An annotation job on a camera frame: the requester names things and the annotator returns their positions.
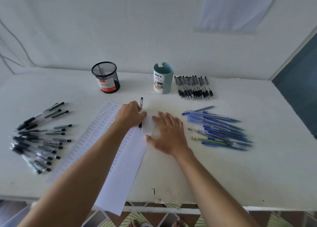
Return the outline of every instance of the table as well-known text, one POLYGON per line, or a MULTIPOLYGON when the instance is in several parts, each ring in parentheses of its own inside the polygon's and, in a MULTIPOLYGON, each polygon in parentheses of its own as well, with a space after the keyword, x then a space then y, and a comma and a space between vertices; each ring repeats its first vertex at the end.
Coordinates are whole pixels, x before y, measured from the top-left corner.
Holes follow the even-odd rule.
MULTIPOLYGON (((9 150, 8 136, 22 121, 64 101, 63 109, 70 113, 53 125, 73 124, 69 137, 77 139, 105 103, 143 97, 149 113, 168 111, 183 120, 196 157, 247 210, 317 210, 316 141, 270 81, 210 78, 214 100, 184 101, 174 83, 171 93, 155 93, 152 74, 118 73, 118 77, 121 88, 114 94, 102 93, 91 72, 78 70, 33 69, 0 85, 0 198, 37 200, 48 188, 49 173, 34 175, 9 150), (254 147, 240 152, 192 141, 196 133, 187 127, 195 125, 181 113, 208 105, 216 106, 213 113, 241 120, 239 126, 246 129, 254 147)), ((153 136, 158 134, 156 128, 153 136)), ((60 153, 66 156, 67 148, 60 153)), ((176 161, 152 147, 146 150, 128 201, 195 203, 176 161)))

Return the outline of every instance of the tiled floor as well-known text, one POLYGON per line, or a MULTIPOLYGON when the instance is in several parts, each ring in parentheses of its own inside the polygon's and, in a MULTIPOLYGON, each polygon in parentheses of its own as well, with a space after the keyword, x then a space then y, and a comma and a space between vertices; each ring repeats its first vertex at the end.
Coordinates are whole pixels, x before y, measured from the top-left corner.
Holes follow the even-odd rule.
MULTIPOLYGON (((198 208, 190 204, 156 204, 156 203, 128 203, 129 206, 149 206, 166 208, 198 208)), ((10 219, 26 206, 24 202, 3 201, 0 202, 0 225, 10 219)), ((260 227, 317 227, 316 212, 301 211, 251 211, 250 215, 258 222, 260 227)), ((184 221, 184 227, 205 227, 205 221, 201 215, 171 214, 171 213, 144 213, 122 212, 121 216, 110 212, 91 211, 83 227, 127 227, 129 222, 136 219, 140 227, 170 227, 180 218, 184 221)))

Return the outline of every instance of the mesh cup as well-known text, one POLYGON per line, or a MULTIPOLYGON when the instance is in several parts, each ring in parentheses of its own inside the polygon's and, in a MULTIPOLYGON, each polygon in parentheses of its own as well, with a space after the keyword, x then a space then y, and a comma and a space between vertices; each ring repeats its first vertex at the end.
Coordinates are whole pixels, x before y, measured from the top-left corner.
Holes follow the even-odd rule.
POLYGON ((120 89, 116 64, 112 62, 100 62, 93 66, 91 72, 97 78, 102 92, 109 94, 120 89))

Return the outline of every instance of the paper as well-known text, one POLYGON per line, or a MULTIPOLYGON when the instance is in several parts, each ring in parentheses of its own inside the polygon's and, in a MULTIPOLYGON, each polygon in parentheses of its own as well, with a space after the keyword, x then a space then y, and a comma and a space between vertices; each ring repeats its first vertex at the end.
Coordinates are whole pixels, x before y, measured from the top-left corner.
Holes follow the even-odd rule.
POLYGON ((252 33, 272 1, 205 0, 198 28, 252 33))
MULTIPOLYGON (((70 165, 91 148, 114 122, 120 108, 121 105, 109 102, 101 109, 95 120, 74 144, 67 159, 52 173, 48 180, 49 183, 55 181, 70 165)), ((142 123, 141 133, 139 133, 138 127, 134 127, 126 134, 95 202, 96 206, 102 210, 121 215, 147 147, 144 135, 152 135, 154 127, 155 123, 152 116, 148 114, 142 123)))

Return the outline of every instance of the pile of black pens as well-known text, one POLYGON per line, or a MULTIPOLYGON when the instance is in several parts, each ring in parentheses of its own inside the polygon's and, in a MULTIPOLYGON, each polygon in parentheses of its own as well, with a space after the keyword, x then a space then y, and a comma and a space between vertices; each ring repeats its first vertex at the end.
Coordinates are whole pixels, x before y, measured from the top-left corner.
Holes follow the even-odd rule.
POLYGON ((24 121, 14 132, 17 136, 12 137, 10 149, 20 155, 34 173, 50 172, 52 161, 61 159, 57 152, 63 149, 63 143, 71 142, 70 139, 60 138, 58 135, 65 135, 66 129, 72 127, 72 124, 56 126, 53 129, 34 129, 39 124, 68 113, 68 110, 57 109, 62 105, 64 102, 55 103, 36 117, 24 121))
POLYGON ((205 86, 203 77, 191 76, 191 77, 184 77, 179 76, 175 78, 176 85, 178 86, 178 94, 182 99, 192 99, 199 100, 199 99, 210 99, 214 98, 214 94, 212 90, 210 90, 209 82, 207 77, 205 77, 206 86, 208 86, 209 92, 205 86))
POLYGON ((206 111, 214 107, 215 106, 208 106, 182 113, 182 115, 187 115, 187 121, 189 123, 202 125, 204 128, 204 130, 188 128, 190 131, 195 131, 207 137, 192 137, 192 139, 201 141, 203 145, 208 147, 223 147, 247 151, 248 148, 252 146, 252 142, 247 139, 244 129, 232 125, 232 123, 238 123, 240 121, 206 111))

